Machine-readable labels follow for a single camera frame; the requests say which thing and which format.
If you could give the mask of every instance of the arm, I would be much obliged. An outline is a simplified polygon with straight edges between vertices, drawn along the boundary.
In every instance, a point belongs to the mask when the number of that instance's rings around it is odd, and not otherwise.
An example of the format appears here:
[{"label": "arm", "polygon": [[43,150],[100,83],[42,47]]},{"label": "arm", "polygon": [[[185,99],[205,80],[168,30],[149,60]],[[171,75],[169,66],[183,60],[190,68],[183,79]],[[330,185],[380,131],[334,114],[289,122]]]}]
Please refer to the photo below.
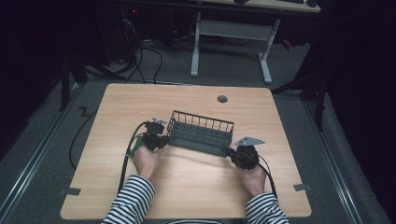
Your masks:
[{"label": "arm", "polygon": [[266,174],[256,166],[252,170],[236,167],[242,182],[252,198],[246,205],[247,223],[289,223],[272,193],[265,193]]},{"label": "arm", "polygon": [[131,175],[111,205],[102,223],[142,223],[149,210],[155,190],[149,180],[160,164],[163,148],[155,152],[140,147],[134,154],[138,175]]},{"label": "arm", "polygon": [[154,187],[147,179],[131,175],[102,223],[142,223],[154,194]]}]

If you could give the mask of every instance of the black and white striped shirt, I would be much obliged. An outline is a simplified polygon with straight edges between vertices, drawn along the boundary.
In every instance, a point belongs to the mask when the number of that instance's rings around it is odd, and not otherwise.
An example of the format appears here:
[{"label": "black and white striped shirt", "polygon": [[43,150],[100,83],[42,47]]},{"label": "black and white striped shirt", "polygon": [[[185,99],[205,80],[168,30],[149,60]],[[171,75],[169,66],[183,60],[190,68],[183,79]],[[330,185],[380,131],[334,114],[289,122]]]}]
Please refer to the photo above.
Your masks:
[{"label": "black and white striped shirt", "polygon": [[[131,175],[111,205],[102,223],[143,223],[155,190],[151,183],[139,175]],[[249,224],[283,224],[288,218],[280,210],[277,199],[272,193],[264,193],[251,199],[247,205],[247,223]],[[221,224],[216,220],[170,220],[163,224]]]}]

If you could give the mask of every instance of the person's left hand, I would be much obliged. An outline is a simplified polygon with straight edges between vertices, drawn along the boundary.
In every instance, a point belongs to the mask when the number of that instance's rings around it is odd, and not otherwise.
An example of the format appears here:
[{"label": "person's left hand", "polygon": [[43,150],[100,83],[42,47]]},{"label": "person's left hand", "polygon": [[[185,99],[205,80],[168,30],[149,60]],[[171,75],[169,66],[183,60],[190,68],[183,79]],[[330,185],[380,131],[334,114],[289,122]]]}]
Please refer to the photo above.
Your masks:
[{"label": "person's left hand", "polygon": [[163,151],[163,147],[155,151],[151,151],[145,146],[140,147],[134,153],[134,167],[137,173],[150,180],[160,164],[160,157]]}]

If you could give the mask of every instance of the table top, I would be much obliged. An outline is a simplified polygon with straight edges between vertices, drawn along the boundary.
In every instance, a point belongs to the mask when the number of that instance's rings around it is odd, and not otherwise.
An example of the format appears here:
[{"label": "table top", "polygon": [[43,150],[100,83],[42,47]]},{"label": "table top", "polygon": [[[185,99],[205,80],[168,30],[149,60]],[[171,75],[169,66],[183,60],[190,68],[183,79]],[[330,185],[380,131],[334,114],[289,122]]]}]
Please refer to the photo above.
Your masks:
[{"label": "table top", "polygon": [[[220,95],[228,102],[220,103]],[[66,196],[62,218],[104,218],[117,195],[135,128],[152,117],[169,120],[174,110],[233,122],[233,143],[244,136],[264,140],[255,147],[270,166],[281,209],[289,217],[311,214],[305,192],[294,189],[302,181],[268,89],[110,84],[70,185],[81,192]],[[129,161],[126,178],[132,174],[136,170]],[[230,158],[166,146],[151,182],[156,195],[147,218],[246,216],[248,193]],[[268,179],[266,189],[271,191]]]},{"label": "table top", "polygon": [[[202,2],[237,5],[233,0],[202,0]],[[279,0],[249,0],[244,5],[241,5],[241,7],[243,6],[267,7],[271,9],[290,10],[297,12],[315,12],[315,13],[320,12],[319,6],[310,7],[306,3],[306,0],[304,0],[303,4],[291,3],[291,2],[285,2]]]}]

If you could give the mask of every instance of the white desk leg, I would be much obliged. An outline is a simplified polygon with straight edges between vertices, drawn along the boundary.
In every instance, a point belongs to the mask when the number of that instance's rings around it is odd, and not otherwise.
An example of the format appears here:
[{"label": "white desk leg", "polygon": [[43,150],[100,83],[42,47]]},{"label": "white desk leg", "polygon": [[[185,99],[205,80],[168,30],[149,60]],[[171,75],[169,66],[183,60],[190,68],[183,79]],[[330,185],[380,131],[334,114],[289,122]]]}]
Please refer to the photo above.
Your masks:
[{"label": "white desk leg", "polygon": [[265,52],[259,54],[260,65],[262,66],[262,75],[264,76],[264,82],[266,84],[272,83],[270,70],[268,69],[268,64],[267,64],[267,57],[268,57],[268,53],[270,52],[271,46],[274,42],[274,38],[275,38],[277,27],[279,26],[279,23],[280,23],[280,19],[275,20],[274,26],[271,29],[270,36],[267,41]]},{"label": "white desk leg", "polygon": [[197,12],[197,22],[195,27],[195,46],[192,53],[191,73],[192,77],[198,77],[199,67],[199,36],[201,33],[201,12]]}]

